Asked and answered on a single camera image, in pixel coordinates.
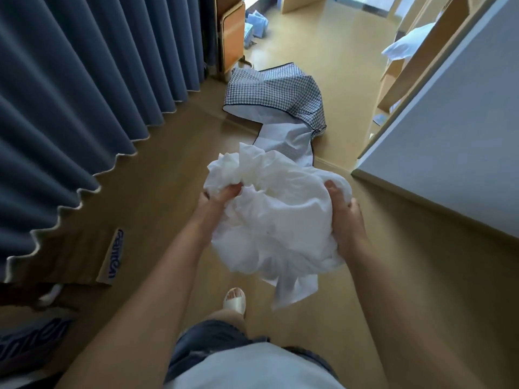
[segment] hand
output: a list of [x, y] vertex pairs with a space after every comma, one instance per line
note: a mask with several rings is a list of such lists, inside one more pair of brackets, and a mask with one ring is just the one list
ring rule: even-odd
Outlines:
[[344, 260], [347, 260], [355, 255], [355, 248], [363, 243], [369, 243], [360, 205], [355, 198], [347, 204], [341, 189], [337, 188], [333, 181], [328, 180], [324, 186], [332, 200], [332, 230], [338, 245], [337, 251]]
[[211, 236], [217, 228], [225, 204], [231, 199], [238, 196], [243, 187], [242, 183], [225, 187], [218, 196], [209, 196], [206, 192], [202, 192], [198, 198], [198, 207], [191, 217], [191, 223], [195, 224], [200, 232], [204, 246], [209, 245]]

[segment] crumpled white fabric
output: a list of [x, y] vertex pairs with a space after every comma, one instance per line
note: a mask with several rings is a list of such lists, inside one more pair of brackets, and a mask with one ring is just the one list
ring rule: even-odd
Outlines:
[[258, 273], [276, 286], [272, 309], [315, 293], [317, 274], [343, 264], [332, 236], [332, 202], [324, 186], [333, 180], [346, 202], [351, 187], [342, 176], [300, 167], [278, 151], [240, 143], [208, 166], [210, 196], [243, 182], [213, 233], [212, 244], [231, 270]]

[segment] white shirt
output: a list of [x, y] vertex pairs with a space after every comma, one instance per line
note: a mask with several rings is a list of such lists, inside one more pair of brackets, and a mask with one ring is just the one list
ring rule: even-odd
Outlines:
[[217, 352], [164, 385], [166, 389], [344, 389], [323, 368], [270, 343]]

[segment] knee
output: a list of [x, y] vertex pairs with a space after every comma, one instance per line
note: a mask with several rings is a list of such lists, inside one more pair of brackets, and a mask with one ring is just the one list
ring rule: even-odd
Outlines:
[[215, 311], [205, 318], [205, 320], [221, 320], [224, 321], [234, 327], [236, 327], [240, 332], [247, 335], [247, 326], [245, 324], [245, 319], [243, 315], [240, 313], [230, 310], [228, 308], [224, 308], [223, 310]]

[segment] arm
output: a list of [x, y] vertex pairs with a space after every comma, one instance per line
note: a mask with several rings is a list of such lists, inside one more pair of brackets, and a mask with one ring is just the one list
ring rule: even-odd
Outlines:
[[200, 196], [193, 216], [150, 275], [64, 374], [57, 388], [162, 387], [203, 249], [227, 201]]
[[484, 389], [411, 303], [399, 297], [373, 254], [358, 202], [347, 205], [333, 182], [333, 233], [346, 261], [390, 387]]

